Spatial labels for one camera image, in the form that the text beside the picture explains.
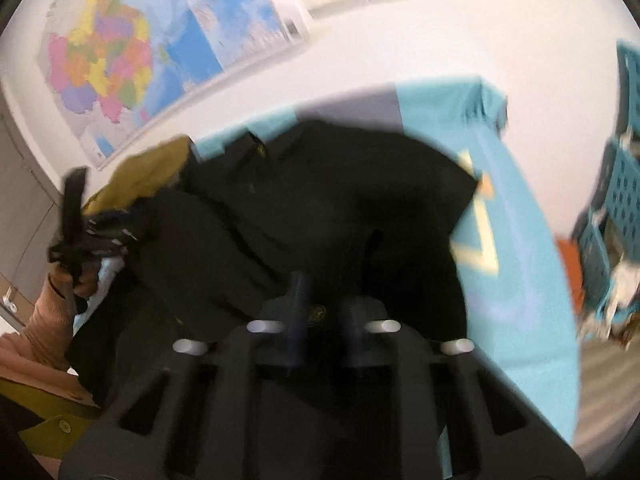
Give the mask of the person's left hand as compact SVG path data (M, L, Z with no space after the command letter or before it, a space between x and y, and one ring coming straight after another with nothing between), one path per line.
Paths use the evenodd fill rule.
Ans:
M58 296L65 297L66 289L73 286L75 295L89 299L98 290L100 266L99 262L86 262L82 265L78 278L73 278L66 266L59 262L52 263L48 281Z

